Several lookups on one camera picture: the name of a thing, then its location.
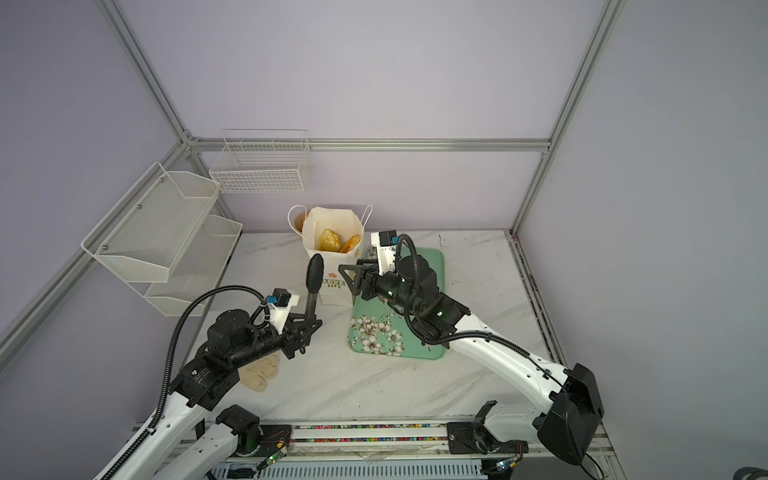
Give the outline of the orange fake donut bread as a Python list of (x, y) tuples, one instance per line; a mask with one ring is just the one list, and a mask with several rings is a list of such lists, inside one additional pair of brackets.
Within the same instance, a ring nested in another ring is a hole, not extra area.
[(354, 235), (343, 245), (340, 252), (344, 254), (349, 253), (350, 251), (354, 250), (360, 242), (361, 236)]

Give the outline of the black metal tongs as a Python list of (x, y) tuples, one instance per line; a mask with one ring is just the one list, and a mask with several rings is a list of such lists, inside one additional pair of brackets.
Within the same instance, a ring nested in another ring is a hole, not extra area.
[(305, 306), (304, 319), (314, 322), (316, 319), (316, 304), (319, 291), (323, 285), (324, 259), (320, 253), (315, 253), (309, 260), (305, 278), (308, 297)]

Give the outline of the white paper bag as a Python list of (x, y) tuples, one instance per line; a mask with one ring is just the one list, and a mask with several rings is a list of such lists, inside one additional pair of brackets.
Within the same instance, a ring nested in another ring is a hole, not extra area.
[[(294, 229), (294, 220), (301, 213), (306, 212), (306, 220), (303, 231), (298, 233)], [(319, 298), (323, 304), (333, 306), (351, 306), (352, 294), (338, 271), (340, 265), (352, 265), (361, 258), (365, 226), (373, 213), (373, 206), (368, 205), (361, 215), (350, 209), (336, 209), (294, 205), (288, 210), (287, 220), (289, 227), (301, 238), (302, 245), (309, 257), (320, 253), (324, 259), (323, 285)], [(338, 233), (344, 244), (354, 235), (361, 236), (361, 242), (349, 253), (327, 252), (317, 250), (317, 241), (325, 229), (331, 229)]]

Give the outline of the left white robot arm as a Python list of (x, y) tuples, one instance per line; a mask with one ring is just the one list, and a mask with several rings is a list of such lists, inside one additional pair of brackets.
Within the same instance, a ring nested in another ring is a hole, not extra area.
[[(282, 352), (292, 359), (303, 354), (312, 335), (322, 326), (316, 317), (316, 303), (321, 285), (307, 285), (308, 298), (305, 312), (293, 313), (285, 300), (289, 292), (277, 289), (271, 297), (243, 285), (214, 288), (193, 300), (179, 318), (174, 328), (166, 355), (160, 396), (154, 413), (142, 430), (134, 435), (131, 443), (113, 458), (101, 479), (112, 479), (126, 474), (130, 464), (138, 464), (138, 452), (148, 439), (156, 434), (157, 427), (167, 425), (165, 418), (168, 405), (183, 404), (182, 416), (207, 410), (211, 411), (239, 381), (239, 370), (246, 365), (275, 352)], [(252, 313), (242, 309), (227, 310), (209, 328), (208, 340), (199, 347), (194, 358), (172, 376), (178, 339), (187, 318), (205, 300), (227, 291), (241, 291), (255, 296), (259, 306)]]

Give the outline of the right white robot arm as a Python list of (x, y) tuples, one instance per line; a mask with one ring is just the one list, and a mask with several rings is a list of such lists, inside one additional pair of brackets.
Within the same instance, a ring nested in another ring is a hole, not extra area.
[(604, 416), (595, 375), (582, 364), (566, 367), (504, 338), (469, 307), (447, 295), (406, 234), (378, 244), (374, 260), (338, 268), (351, 294), (377, 298), (400, 315), (425, 346), (450, 348), (510, 383), (530, 402), (529, 414), (506, 414), (486, 402), (470, 423), (471, 445), (482, 454), (536, 438), (551, 454), (582, 466)]

